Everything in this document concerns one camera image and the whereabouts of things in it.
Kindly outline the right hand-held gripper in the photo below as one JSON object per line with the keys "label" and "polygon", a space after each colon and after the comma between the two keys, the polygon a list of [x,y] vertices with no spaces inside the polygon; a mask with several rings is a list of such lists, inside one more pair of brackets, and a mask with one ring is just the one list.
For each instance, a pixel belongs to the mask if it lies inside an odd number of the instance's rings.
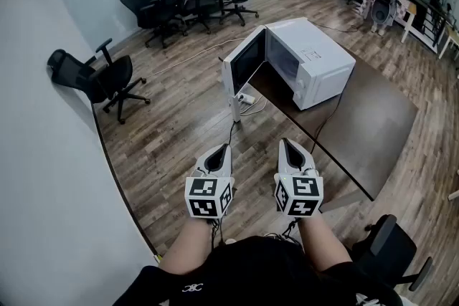
{"label": "right hand-held gripper", "polygon": [[285,216],[313,216],[323,202],[323,178],[313,174],[288,174],[315,169],[312,155],[299,143],[282,138],[278,149],[278,173],[274,175],[277,211]]}

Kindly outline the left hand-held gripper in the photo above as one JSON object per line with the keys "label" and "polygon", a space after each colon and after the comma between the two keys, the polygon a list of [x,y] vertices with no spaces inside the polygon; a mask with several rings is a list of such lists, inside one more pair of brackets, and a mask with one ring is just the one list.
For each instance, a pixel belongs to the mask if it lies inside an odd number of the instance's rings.
{"label": "left hand-held gripper", "polygon": [[184,199],[190,217],[221,219],[233,200],[232,149],[224,143],[211,148],[197,160],[197,168],[219,170],[221,176],[205,175],[186,178]]}

